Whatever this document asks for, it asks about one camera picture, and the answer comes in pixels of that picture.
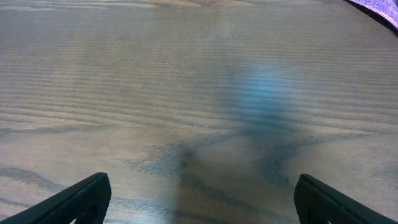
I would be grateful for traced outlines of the purple microfiber cloth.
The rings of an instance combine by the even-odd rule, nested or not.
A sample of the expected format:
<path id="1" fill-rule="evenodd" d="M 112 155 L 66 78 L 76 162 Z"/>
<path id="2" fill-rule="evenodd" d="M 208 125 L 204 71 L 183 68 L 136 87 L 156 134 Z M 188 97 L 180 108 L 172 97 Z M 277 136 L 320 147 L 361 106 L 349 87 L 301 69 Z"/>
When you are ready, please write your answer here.
<path id="1" fill-rule="evenodd" d="M 389 30 L 397 33 L 397 0 L 345 0 Z"/>

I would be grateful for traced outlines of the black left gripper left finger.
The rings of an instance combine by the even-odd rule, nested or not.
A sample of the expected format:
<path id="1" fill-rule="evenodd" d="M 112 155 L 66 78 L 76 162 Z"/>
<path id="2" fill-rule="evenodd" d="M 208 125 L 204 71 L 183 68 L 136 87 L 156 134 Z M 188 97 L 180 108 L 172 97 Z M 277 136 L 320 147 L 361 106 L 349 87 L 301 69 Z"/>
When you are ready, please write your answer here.
<path id="1" fill-rule="evenodd" d="M 1 224 L 102 224 L 110 200 L 108 175 L 98 172 Z"/>

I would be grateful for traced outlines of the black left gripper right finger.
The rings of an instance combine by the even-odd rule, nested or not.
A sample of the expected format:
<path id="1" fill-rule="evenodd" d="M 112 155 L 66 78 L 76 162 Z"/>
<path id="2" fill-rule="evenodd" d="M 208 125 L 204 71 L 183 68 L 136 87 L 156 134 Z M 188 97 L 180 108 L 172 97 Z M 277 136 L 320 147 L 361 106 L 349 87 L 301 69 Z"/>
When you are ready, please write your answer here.
<path id="1" fill-rule="evenodd" d="M 308 174 L 294 190 L 300 224 L 397 224 Z"/>

